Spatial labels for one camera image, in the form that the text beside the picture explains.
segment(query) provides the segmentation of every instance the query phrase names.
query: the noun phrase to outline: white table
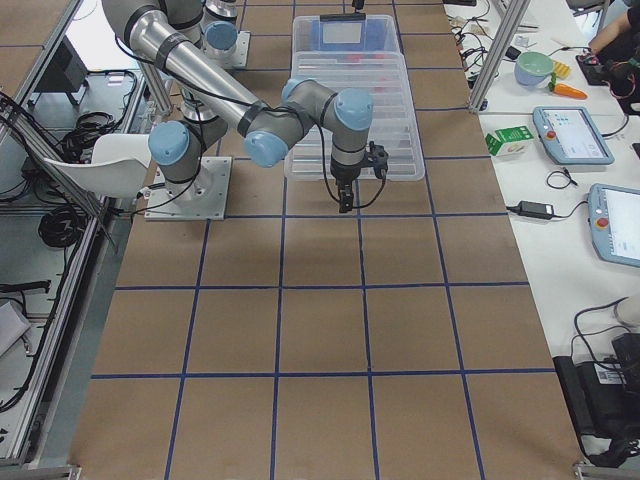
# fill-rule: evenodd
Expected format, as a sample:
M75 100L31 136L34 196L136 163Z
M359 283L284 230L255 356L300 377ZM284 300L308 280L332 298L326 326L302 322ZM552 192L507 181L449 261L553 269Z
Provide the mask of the white table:
M447 5L446 10L451 16L471 18L486 12L487 2L491 7L489 13L483 17L487 22L481 22L480 25L483 28L488 27L487 33L493 37L500 22L500 15L493 4L493 0L479 0L478 5L473 8ZM516 34L528 37L530 42L530 47L526 49L516 47L519 50L550 54L563 46L586 46L587 42L564 0L531 0L529 11L533 13L540 23L540 28L535 33L518 32ZM472 24L474 22L471 22L465 28L465 31L468 31ZM491 40L488 37L480 36L479 38L487 49L491 47ZM465 40L464 43L465 48L476 47L477 45L477 40L472 37ZM571 67L569 77L559 81L585 92L589 96L587 100L576 100L550 93L547 88L548 80L533 87L520 85L513 73L515 64L505 60L500 64L498 76L494 79L487 93L488 107L482 114L528 114L535 107L541 105L582 105L586 106L592 115L611 115L619 112L618 102L611 96L607 87L591 86L587 83L575 60L575 56L580 53L581 50L579 49L559 51L554 53L551 58Z
M620 127L622 116L599 116L595 122L601 132L610 132ZM531 115L484 115L481 124L485 133L517 125L527 125L535 132ZM516 205L520 200L550 203L558 215L568 215L578 202L586 199L594 183L640 189L640 159L630 146L639 139L640 118L631 117L621 133L607 140L615 162L599 169L569 167L578 187L564 190L554 190L545 184L547 175L559 167L537 140L520 155L493 157L505 204ZM640 269L598 258L591 244L587 217L586 206L561 221L510 215L553 356L569 354L576 312L640 292ZM585 332L618 324L611 309L587 314L580 322ZM621 333L616 329L590 337L589 341L597 353L609 353L611 339ZM586 360L586 355L586 349L576 341L576 360Z

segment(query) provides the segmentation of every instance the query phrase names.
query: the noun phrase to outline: metal base plate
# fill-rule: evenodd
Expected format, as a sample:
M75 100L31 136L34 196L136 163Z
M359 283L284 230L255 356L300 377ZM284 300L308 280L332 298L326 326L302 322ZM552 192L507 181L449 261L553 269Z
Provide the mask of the metal base plate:
M244 70L249 58L249 40L251 32L238 32L235 51L224 59L216 59L216 63L225 70Z
M144 216L147 220L184 221L184 220L224 220L227 206L227 192L231 177L231 157L203 157L202 167L213 174L213 185L200 197L185 204L169 202L167 190L152 190ZM160 169L156 171L155 183L164 182Z

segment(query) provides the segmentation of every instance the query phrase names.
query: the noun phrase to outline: clear plastic bin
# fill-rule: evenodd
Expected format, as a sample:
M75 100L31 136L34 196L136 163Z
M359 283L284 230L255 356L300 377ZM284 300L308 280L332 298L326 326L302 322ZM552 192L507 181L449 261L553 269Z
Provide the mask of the clear plastic bin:
M362 88L373 96L369 139L389 153L389 180L424 176L422 148L404 56L393 19L368 15L362 21L320 22L297 17L293 22L292 76L313 78L336 91ZM327 170L331 132L325 130ZM314 127L285 159L287 178L322 179L320 134ZM360 178L375 178L372 169Z

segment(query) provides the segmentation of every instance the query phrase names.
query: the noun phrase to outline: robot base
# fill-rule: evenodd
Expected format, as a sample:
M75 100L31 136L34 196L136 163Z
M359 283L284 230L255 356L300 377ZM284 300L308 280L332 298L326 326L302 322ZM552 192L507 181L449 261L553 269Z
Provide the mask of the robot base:
M184 204L180 204L180 198L178 198L177 202L162 206L160 205L170 198L167 191L164 188L152 190L147 204L151 210L145 211L144 217L149 221L224 220L231 163L231 157L202 157L201 168L213 175L213 185L200 198ZM164 175L160 169L156 172L154 180L156 183L164 182Z

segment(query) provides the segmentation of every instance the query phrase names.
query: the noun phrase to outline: bowl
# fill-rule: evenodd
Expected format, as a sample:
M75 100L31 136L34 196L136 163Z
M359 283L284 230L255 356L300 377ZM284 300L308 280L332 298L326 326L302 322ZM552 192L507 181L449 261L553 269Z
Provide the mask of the bowl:
M516 60L514 73L521 85L537 85L553 72L553 60L538 52L521 53Z

